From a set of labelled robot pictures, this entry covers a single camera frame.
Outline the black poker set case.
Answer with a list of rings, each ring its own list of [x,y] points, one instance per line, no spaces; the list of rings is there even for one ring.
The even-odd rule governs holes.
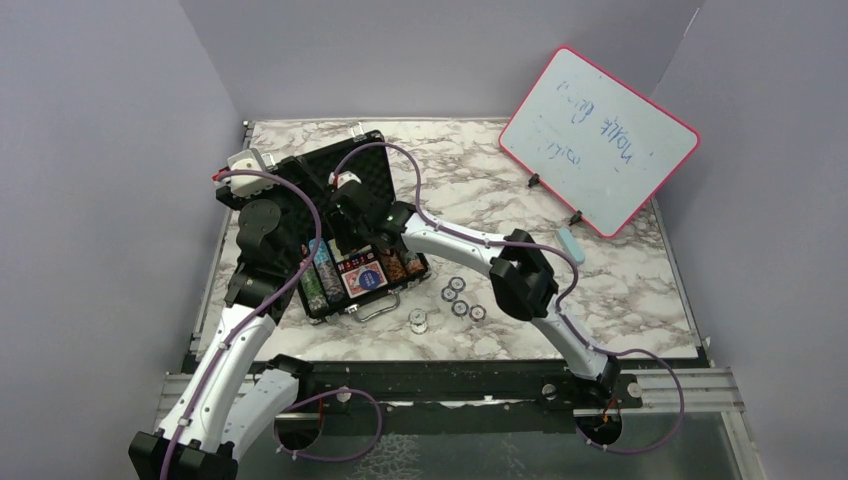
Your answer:
[[[306,315],[317,322],[410,288],[430,275],[428,260],[385,232],[403,204],[396,200],[385,138],[378,130],[285,158],[271,174],[303,191],[322,220],[314,241],[310,211],[279,187],[268,193],[283,213],[303,216],[306,227],[292,245],[316,253],[299,280]]]

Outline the red playing card deck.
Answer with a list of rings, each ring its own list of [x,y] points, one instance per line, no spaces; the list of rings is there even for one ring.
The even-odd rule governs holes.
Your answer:
[[[357,298],[388,285],[388,279],[378,261],[371,261],[343,272],[341,280],[350,298]]]

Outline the blue 10 chip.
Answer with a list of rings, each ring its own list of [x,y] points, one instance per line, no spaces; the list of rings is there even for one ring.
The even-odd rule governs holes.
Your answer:
[[[468,314],[469,305],[463,300],[456,300],[451,305],[451,312],[454,316],[464,317]]]
[[[487,316],[487,311],[481,305],[474,305],[469,309],[468,316],[474,322],[483,321]]]
[[[458,298],[458,292],[450,286],[446,286],[441,290],[441,298],[446,302],[453,303]]]
[[[460,276],[451,277],[448,286],[455,292],[462,292],[466,288],[465,280]]]

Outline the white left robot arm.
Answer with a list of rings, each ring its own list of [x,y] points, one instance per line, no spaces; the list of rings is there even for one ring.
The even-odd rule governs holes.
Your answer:
[[[233,479],[239,460],[284,408],[313,401],[307,363],[273,367],[238,394],[261,347],[279,324],[306,269],[301,250],[321,236],[311,201],[280,196],[239,201],[244,236],[213,343],[188,386],[152,433],[139,432],[129,457],[141,479]]]

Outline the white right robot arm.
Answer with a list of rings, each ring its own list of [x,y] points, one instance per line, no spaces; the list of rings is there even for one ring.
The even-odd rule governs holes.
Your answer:
[[[487,234],[442,222],[417,205],[378,200],[355,176],[332,177],[329,190],[328,219],[341,236],[342,249],[370,244],[434,255],[486,276],[499,309],[530,323],[563,357],[585,404],[600,407],[616,395],[619,362],[566,317],[554,269],[544,255],[548,248],[529,233]]]

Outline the red dice in case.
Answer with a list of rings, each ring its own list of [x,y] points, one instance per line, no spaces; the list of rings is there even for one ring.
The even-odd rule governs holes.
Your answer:
[[[351,258],[343,259],[335,264],[336,269],[339,274],[344,274],[346,272],[356,270],[363,265],[370,263],[374,259],[374,255],[372,253],[367,253],[364,255],[358,255]]]

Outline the brown chip row in case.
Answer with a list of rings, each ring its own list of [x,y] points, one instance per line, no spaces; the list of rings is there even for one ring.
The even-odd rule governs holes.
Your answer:
[[[407,276],[403,262],[393,251],[382,252],[380,258],[390,282],[402,281]]]

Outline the red green chip row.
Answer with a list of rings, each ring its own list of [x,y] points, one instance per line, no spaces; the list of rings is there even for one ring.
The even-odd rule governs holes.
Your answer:
[[[412,251],[405,251],[401,255],[403,266],[409,275],[416,275],[426,271],[419,255]]]

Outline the light blue whiteboard eraser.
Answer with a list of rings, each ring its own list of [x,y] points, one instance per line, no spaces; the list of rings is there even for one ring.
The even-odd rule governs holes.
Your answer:
[[[556,239],[562,250],[574,261],[578,266],[583,265],[586,256],[583,249],[578,244],[576,238],[567,227],[560,228],[556,231]]]

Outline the pink framed whiteboard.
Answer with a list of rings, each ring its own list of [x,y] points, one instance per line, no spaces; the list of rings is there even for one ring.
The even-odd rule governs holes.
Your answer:
[[[701,142],[691,126],[570,47],[555,51],[498,138],[604,238]]]

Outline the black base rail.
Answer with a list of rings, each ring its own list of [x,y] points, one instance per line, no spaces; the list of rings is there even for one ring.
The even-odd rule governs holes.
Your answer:
[[[604,393],[562,360],[310,363],[278,355],[252,363],[237,393],[246,394],[273,367],[292,367],[301,399],[343,388],[370,394],[390,434],[574,434],[589,426],[612,435],[621,430],[619,414],[649,405],[652,369],[644,362],[624,366]]]

